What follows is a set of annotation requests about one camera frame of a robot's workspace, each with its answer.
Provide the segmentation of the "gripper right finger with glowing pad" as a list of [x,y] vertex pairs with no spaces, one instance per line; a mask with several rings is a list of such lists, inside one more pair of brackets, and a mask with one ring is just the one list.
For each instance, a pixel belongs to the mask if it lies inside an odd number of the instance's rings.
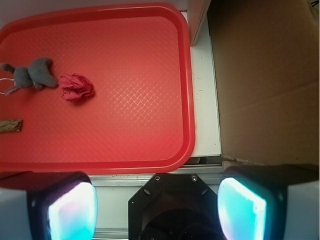
[[318,240],[320,177],[314,164],[234,165],[217,194],[227,240]]

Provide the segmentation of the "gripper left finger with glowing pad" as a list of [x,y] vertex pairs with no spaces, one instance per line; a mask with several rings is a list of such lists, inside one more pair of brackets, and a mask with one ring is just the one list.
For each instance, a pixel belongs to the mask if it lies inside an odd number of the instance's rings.
[[97,215],[97,192],[84,172],[0,174],[2,240],[91,240]]

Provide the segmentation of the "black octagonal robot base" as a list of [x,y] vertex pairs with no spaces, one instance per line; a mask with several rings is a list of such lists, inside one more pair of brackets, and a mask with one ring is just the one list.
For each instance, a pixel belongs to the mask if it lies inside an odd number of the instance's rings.
[[217,194],[197,175],[160,173],[128,200],[130,240],[222,240]]

